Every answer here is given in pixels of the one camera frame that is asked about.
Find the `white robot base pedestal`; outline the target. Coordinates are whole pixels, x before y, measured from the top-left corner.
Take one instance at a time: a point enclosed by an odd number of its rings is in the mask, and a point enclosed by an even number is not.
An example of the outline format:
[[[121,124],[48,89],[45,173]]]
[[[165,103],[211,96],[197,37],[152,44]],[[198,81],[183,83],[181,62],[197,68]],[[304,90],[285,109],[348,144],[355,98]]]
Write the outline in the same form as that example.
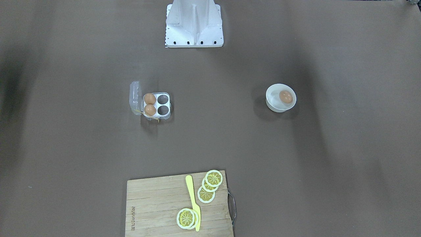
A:
[[[166,7],[167,48],[212,48],[224,45],[221,6],[213,0],[174,0]]]

